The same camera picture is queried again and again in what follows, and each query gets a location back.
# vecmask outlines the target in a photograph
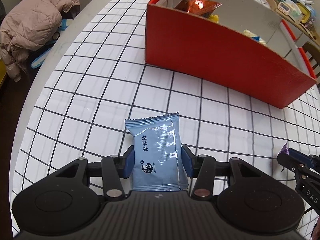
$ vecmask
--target shiny copper wrapper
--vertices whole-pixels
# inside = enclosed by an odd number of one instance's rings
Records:
[[[222,3],[210,0],[182,0],[175,9],[208,18]]]

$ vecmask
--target round table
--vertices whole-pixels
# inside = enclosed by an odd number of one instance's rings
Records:
[[[316,86],[278,109],[215,83],[146,65],[148,1],[93,0],[68,27],[69,36],[61,36],[53,47],[20,116],[11,159],[11,201],[79,156],[97,162],[123,154],[133,144],[124,119],[179,112],[181,142],[194,154],[217,161],[239,157],[291,188],[293,173],[281,172],[276,161],[283,145],[320,154]],[[106,3],[94,12],[97,4]],[[92,20],[84,27],[85,19]],[[124,184],[130,190],[130,183]],[[90,187],[102,195],[101,179],[92,178]],[[214,194],[226,187],[225,178],[217,178]],[[314,211],[306,214],[298,232],[309,239],[316,217]],[[16,234],[13,217],[12,226]]]

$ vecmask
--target pink puffer jacket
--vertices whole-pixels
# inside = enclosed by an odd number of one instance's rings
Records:
[[[60,26],[60,12],[68,12],[79,0],[23,0],[4,18],[0,50],[8,75],[18,81],[29,50],[41,48]]]

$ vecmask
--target light blue wrapper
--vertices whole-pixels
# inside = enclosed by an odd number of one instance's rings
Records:
[[[188,179],[181,161],[179,113],[124,122],[134,137],[133,190],[187,189]]]

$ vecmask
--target dark floor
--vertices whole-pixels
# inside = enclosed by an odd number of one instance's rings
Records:
[[[7,78],[0,89],[0,238],[3,240],[12,239],[8,191],[13,139],[24,101],[38,70],[29,68],[29,78],[23,75],[19,82]]]

